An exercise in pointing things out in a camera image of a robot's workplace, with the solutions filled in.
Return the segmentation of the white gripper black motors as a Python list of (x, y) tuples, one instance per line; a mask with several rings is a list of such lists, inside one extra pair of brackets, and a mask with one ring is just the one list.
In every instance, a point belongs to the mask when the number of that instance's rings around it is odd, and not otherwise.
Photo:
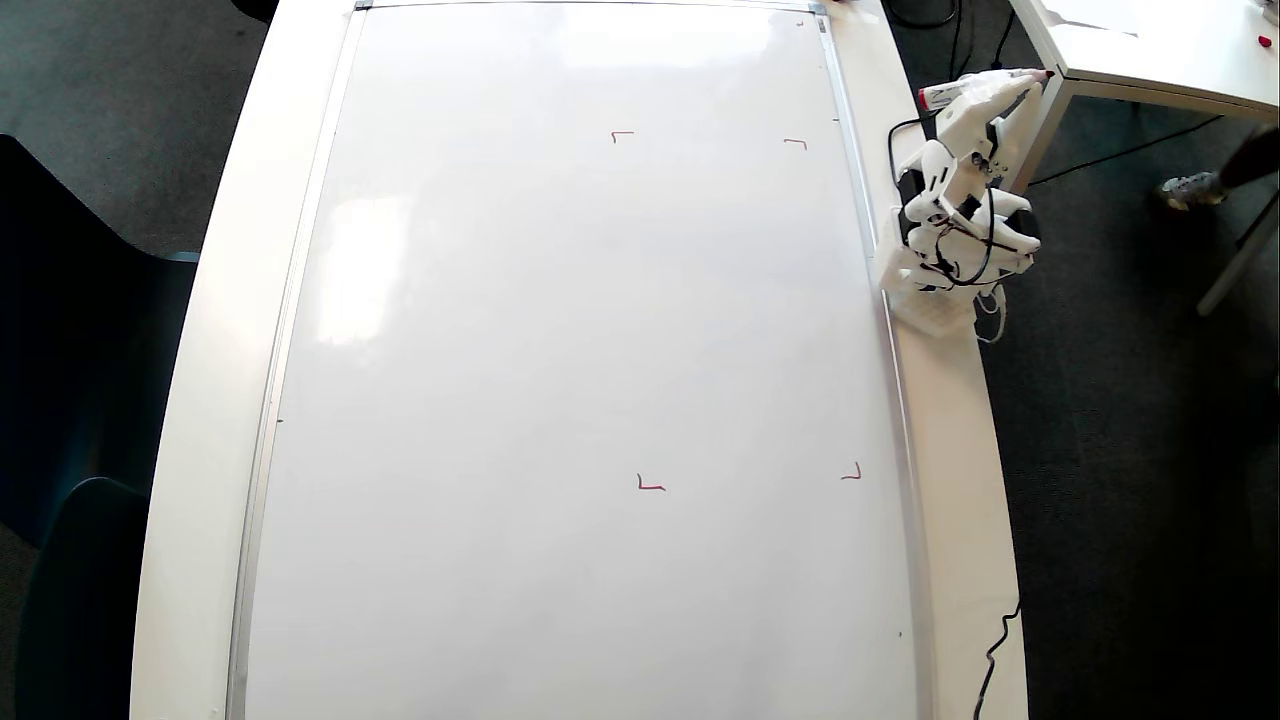
[(997, 78), (987, 97), (954, 97), (934, 117), (923, 147), (925, 193), (984, 193), (1009, 168), (1000, 152), (1024, 152), (1038, 127), (1046, 78)]

